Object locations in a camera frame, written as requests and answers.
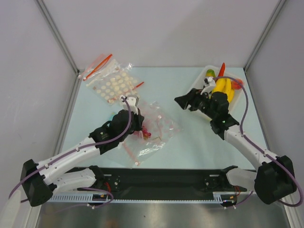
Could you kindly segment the red grape bunch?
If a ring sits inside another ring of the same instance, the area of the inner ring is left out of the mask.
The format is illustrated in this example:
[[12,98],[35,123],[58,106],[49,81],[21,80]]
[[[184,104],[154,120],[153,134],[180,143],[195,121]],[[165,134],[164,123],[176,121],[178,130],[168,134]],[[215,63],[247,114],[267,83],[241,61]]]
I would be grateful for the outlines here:
[[133,135],[146,141],[162,141],[162,131],[160,128],[143,128],[141,131],[135,131]]

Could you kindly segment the clear bag pink dots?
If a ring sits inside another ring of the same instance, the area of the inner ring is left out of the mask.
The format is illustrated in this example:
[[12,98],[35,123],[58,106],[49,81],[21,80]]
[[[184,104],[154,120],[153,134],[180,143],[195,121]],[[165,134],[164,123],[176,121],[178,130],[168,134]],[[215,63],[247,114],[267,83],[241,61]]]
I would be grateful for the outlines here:
[[138,107],[144,116],[142,130],[106,153],[109,160],[127,168],[139,167],[181,131],[180,126],[157,103],[142,100]]

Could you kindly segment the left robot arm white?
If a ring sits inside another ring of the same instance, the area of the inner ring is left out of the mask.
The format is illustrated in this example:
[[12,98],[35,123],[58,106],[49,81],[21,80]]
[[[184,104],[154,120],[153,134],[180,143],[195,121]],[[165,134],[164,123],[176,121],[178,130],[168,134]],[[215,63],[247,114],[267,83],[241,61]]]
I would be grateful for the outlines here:
[[140,109],[121,110],[112,120],[95,129],[68,152],[35,163],[23,164],[20,183],[32,207],[47,202],[54,194],[78,189],[100,190],[105,179],[97,166],[71,172],[79,163],[102,155],[118,147],[128,135],[142,130],[144,117]]

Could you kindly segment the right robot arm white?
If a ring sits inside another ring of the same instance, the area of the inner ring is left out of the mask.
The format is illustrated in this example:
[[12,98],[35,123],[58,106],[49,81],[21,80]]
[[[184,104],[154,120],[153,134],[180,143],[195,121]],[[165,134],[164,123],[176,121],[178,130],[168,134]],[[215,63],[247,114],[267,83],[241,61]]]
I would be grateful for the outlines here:
[[183,110],[201,111],[208,116],[213,132],[233,145],[255,168],[255,172],[238,167],[227,168],[226,174],[219,178],[219,185],[223,190],[231,190],[236,185],[253,190],[265,204],[271,204],[296,192],[291,159],[262,150],[249,140],[239,122],[229,114],[228,97],[225,93],[215,92],[208,95],[193,88],[186,95],[178,96],[174,100]]

